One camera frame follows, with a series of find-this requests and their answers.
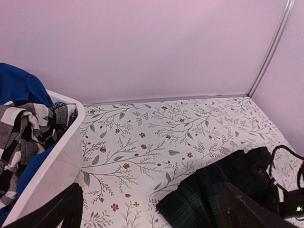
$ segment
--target red flower print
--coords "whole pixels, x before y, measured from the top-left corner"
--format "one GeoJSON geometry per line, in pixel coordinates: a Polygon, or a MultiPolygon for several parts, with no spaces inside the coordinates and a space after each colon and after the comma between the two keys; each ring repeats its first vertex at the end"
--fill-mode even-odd
{"type": "Polygon", "coordinates": [[[128,163],[126,163],[123,165],[123,167],[127,170],[130,167],[130,165],[128,163]]]}
{"type": "Polygon", "coordinates": [[[111,208],[113,209],[113,211],[117,211],[119,208],[118,208],[118,204],[114,203],[113,205],[111,205],[111,208]]]}
{"type": "Polygon", "coordinates": [[[105,147],[100,148],[100,152],[105,153],[106,152],[106,148],[105,147]]]}

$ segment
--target checkered fabric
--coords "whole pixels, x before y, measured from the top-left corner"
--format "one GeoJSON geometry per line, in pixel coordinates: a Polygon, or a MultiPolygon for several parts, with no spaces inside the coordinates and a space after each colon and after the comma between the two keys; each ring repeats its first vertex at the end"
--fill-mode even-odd
{"type": "Polygon", "coordinates": [[[269,163],[266,147],[247,154],[234,152],[183,180],[156,208],[173,228],[219,228],[224,182],[230,182],[263,207],[267,208],[265,202],[278,200],[277,188],[266,173],[269,163]]]}
{"type": "Polygon", "coordinates": [[[52,111],[25,101],[0,105],[0,209],[16,198],[17,182],[31,157],[60,139],[75,109],[68,104],[52,111]]]}
{"type": "MultiPolygon", "coordinates": [[[[55,103],[52,104],[52,106],[50,107],[50,109],[52,111],[55,111],[57,108],[63,107],[65,105],[66,105],[66,103],[61,102],[61,101],[57,101],[57,102],[55,102],[55,103]]],[[[75,111],[71,114],[70,123],[69,123],[70,125],[75,121],[75,119],[77,118],[77,116],[78,116],[78,111],[77,111],[77,109],[75,109],[75,111]]]]}

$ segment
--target clothing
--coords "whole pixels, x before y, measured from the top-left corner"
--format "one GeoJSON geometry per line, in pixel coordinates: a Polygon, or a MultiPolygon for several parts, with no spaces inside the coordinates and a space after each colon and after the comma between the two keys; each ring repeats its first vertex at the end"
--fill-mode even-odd
{"type": "Polygon", "coordinates": [[[13,209],[15,203],[16,203],[16,200],[14,200],[12,203],[7,205],[6,207],[0,209],[0,227],[2,227],[7,216],[10,214],[10,211],[13,209]]]}
{"type": "MultiPolygon", "coordinates": [[[[178,188],[165,196],[156,208],[173,228],[221,227],[220,196],[224,182],[230,182],[255,202],[263,205],[278,200],[277,189],[265,185],[260,176],[266,173],[271,155],[266,147],[237,151],[197,170],[178,188]]],[[[276,208],[269,208],[277,213],[276,208]]]]}
{"type": "Polygon", "coordinates": [[[5,228],[79,228],[83,211],[83,191],[71,184],[41,208],[8,224],[5,228]]]}
{"type": "Polygon", "coordinates": [[[68,104],[53,112],[24,101],[0,106],[0,209],[16,198],[18,180],[30,159],[60,139],[75,109],[68,104]]]}
{"type": "MultiPolygon", "coordinates": [[[[61,102],[61,101],[57,101],[57,102],[52,104],[50,109],[54,112],[57,108],[63,107],[65,105],[66,105],[66,103],[61,102]]],[[[71,114],[71,117],[70,117],[70,122],[69,122],[70,125],[75,121],[77,116],[78,116],[78,111],[77,111],[77,109],[75,109],[75,111],[71,114]]]]}
{"type": "Polygon", "coordinates": [[[53,102],[38,78],[15,66],[0,63],[0,105],[29,101],[50,107],[53,102]]]}

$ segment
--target green tartan clothing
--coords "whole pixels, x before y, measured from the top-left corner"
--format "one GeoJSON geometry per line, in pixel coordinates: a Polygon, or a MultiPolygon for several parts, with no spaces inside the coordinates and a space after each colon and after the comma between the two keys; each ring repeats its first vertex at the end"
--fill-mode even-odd
{"type": "Polygon", "coordinates": [[[232,183],[260,205],[270,194],[277,197],[276,188],[269,189],[254,171],[266,174],[270,157],[266,147],[247,154],[234,152],[184,179],[156,208],[173,228],[219,228],[224,182],[232,183]]]}

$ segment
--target blue fabric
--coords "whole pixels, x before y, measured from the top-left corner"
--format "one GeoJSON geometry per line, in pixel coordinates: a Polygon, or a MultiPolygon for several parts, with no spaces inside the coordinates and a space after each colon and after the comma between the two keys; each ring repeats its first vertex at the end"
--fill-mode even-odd
{"type": "Polygon", "coordinates": [[[75,121],[77,117],[78,117],[78,111],[77,109],[75,109],[75,111],[71,114],[70,125],[75,121]]]}
{"type": "Polygon", "coordinates": [[[51,150],[54,148],[55,145],[56,144],[52,145],[46,151],[37,154],[30,159],[29,164],[25,168],[17,184],[17,199],[20,197],[21,193],[28,185],[29,181],[32,179],[36,171],[39,169],[39,167],[41,166],[41,164],[49,155],[49,153],[51,152],[51,150]]]}
{"type": "Polygon", "coordinates": [[[0,227],[2,227],[4,221],[6,220],[15,203],[16,201],[0,209],[0,227]]]}
{"type": "Polygon", "coordinates": [[[15,66],[0,63],[0,105],[30,101],[50,107],[53,103],[38,78],[15,66]]]}

